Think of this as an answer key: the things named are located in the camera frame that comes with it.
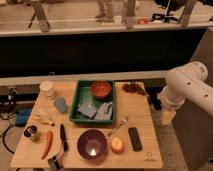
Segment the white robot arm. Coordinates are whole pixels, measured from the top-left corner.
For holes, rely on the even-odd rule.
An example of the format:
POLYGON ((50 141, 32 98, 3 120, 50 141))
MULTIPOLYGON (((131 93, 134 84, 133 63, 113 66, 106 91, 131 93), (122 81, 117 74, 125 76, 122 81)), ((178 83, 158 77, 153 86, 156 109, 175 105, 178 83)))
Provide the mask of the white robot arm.
POLYGON ((158 94, 162 107, 161 123, 170 125, 185 100, 188 99, 213 116, 213 87, 205 83, 207 67, 193 61, 169 70, 166 85, 158 94))

